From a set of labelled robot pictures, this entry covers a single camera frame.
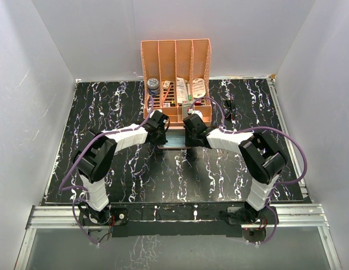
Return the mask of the blue cleaning cloth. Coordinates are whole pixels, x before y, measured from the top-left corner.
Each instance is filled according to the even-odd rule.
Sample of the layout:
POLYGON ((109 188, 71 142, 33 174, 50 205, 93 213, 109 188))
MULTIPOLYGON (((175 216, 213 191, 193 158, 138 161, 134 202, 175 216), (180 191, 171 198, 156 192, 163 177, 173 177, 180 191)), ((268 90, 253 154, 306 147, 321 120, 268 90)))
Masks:
POLYGON ((185 149, 185 136, 183 134, 168 135, 164 147, 168 149, 185 149))

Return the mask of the pink glasses case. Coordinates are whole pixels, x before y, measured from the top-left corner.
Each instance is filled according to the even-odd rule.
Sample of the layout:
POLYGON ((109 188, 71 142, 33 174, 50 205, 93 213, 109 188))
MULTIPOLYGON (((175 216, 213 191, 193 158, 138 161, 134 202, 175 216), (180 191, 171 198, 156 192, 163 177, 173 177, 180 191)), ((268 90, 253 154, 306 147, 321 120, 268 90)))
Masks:
POLYGON ((158 148, 165 150, 190 149, 185 143, 185 132, 186 129, 184 127, 170 127, 165 133, 167 142, 159 145, 158 148))

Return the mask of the black sunglasses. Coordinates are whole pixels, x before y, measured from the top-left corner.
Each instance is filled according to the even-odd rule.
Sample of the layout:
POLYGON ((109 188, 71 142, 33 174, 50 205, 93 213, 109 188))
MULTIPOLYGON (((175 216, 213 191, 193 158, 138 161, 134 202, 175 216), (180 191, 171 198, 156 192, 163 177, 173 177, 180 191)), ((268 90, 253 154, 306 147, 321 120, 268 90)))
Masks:
POLYGON ((225 100, 225 106, 226 106, 226 115, 225 119, 227 121, 234 120, 235 114, 236 114, 236 105, 235 101, 231 98, 228 98, 225 100))

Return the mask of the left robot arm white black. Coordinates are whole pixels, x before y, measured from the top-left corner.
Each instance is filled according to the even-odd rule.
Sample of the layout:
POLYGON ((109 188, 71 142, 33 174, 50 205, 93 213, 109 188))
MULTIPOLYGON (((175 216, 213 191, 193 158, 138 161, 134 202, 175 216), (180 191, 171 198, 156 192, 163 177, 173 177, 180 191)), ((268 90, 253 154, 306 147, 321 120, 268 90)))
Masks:
POLYGON ((78 162, 76 169, 85 188, 86 198, 78 203, 80 212, 96 224, 107 224, 111 211, 105 188, 105 176, 110 170, 113 157, 131 146, 163 145, 167 142, 165 125, 170 123, 169 116, 155 110, 147 121, 131 124, 121 129, 89 133, 92 145, 78 162))

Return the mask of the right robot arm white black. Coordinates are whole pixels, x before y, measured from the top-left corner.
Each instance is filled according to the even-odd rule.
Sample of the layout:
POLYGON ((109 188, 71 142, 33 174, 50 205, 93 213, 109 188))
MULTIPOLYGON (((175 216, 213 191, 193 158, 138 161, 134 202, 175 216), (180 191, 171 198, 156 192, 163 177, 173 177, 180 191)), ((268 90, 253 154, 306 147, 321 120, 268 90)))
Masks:
POLYGON ((241 154, 252 176, 250 193, 242 209, 235 215, 245 222, 258 223, 266 215, 270 193, 288 158, 272 135, 259 132, 223 132, 219 127, 208 127, 198 114, 184 119, 187 147, 205 147, 241 154))

